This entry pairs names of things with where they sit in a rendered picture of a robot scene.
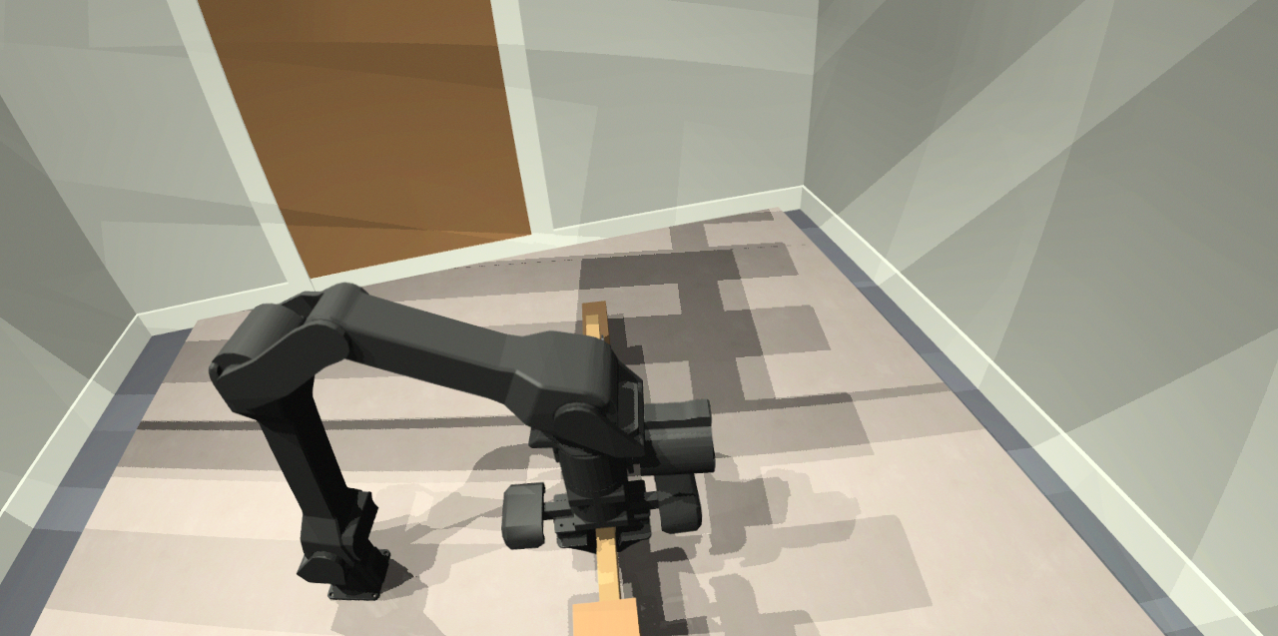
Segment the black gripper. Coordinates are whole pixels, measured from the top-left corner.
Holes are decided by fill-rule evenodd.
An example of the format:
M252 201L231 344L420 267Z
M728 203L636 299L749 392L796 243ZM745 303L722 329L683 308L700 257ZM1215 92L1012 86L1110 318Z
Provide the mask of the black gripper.
M654 475L656 490L645 480L627 481L627 467L616 484L579 490L565 480L567 493L544 501L544 481L510 484L504 493L501 535L507 549L541 548L544 519L553 519L560 548L596 553L596 527L616 527L616 550L651 536L651 510L659 508L662 531L684 534L702 525L702 504L694 473Z

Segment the long wooden rail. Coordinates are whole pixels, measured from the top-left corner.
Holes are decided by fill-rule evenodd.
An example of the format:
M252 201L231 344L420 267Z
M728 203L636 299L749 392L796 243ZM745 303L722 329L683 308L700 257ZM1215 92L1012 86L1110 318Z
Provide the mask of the long wooden rail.
M598 315L587 315L587 335L601 338ZM596 527L599 602L613 602L621 599L619 550L616 550L615 531L616 527Z

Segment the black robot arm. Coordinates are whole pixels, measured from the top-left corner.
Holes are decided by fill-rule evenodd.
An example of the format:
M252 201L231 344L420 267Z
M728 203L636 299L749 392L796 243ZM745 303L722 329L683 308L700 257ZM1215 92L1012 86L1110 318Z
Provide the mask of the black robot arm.
M642 476L714 473L709 398L644 404L643 378L599 337L507 335L355 284L259 304L207 372L230 411L259 421L303 513L296 575L331 582L331 600L377 600L389 567L368 539L378 507L346 487L314 404L314 373L343 359L506 405L579 490L616 484L625 464L629 475L633 464Z

